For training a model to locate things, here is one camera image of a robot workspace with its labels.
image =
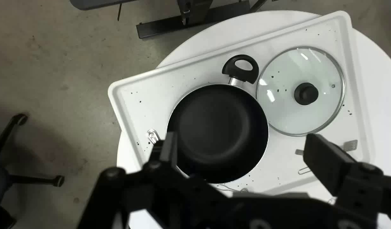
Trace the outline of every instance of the glass lid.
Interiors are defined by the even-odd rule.
[[[326,127],[337,115],[345,93],[341,67],[328,53],[312,47],[286,50],[259,78],[257,99],[269,124],[290,136]]]

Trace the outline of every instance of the white tray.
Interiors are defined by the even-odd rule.
[[[131,160],[139,166],[148,160],[152,145],[146,137],[147,130],[157,130],[163,139],[170,113],[184,94],[200,85],[228,82],[228,77],[221,74],[221,70],[230,57],[249,55],[258,62],[262,71],[280,52],[292,47],[312,46],[332,55],[342,67],[346,80],[344,107],[335,120],[319,133],[338,145],[357,139],[358,148],[351,154],[359,161],[370,162],[373,143],[367,135],[370,133],[369,121],[362,82],[358,77],[360,73],[352,32],[349,15],[337,11],[114,82],[108,95],[121,129],[128,135]],[[242,88],[255,97],[256,84],[245,83]],[[306,166],[302,156],[294,154],[296,149],[304,148],[304,137],[285,136],[273,129],[270,129],[269,136],[267,150],[259,164],[247,175],[226,183],[226,186],[235,190],[247,188],[253,192],[280,193],[316,180],[312,173],[297,173]]]

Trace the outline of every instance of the frying pan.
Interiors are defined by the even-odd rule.
[[[235,62],[244,60],[252,70]],[[167,131],[178,134],[178,168],[207,182],[243,177],[262,158],[269,137],[268,121],[257,100],[240,86],[255,83],[256,61],[248,55],[230,58],[222,68],[229,84],[211,84],[185,95],[174,108]]]

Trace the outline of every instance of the lid knob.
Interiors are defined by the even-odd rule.
[[[294,91],[294,99],[301,105],[309,105],[318,98],[317,88],[310,83],[302,83]]]

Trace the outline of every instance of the gray floor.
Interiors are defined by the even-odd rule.
[[[354,28],[391,57],[391,0],[279,0],[261,10],[275,9],[345,10]],[[14,185],[6,193],[2,205],[18,219],[16,228],[76,226],[98,173],[116,163],[120,128],[109,84],[154,69],[207,27],[143,41],[135,25],[175,16],[175,0],[124,4],[120,22],[117,10],[79,11],[67,0],[0,0],[0,132],[15,113],[31,117],[0,162],[12,174],[66,176],[62,188]]]

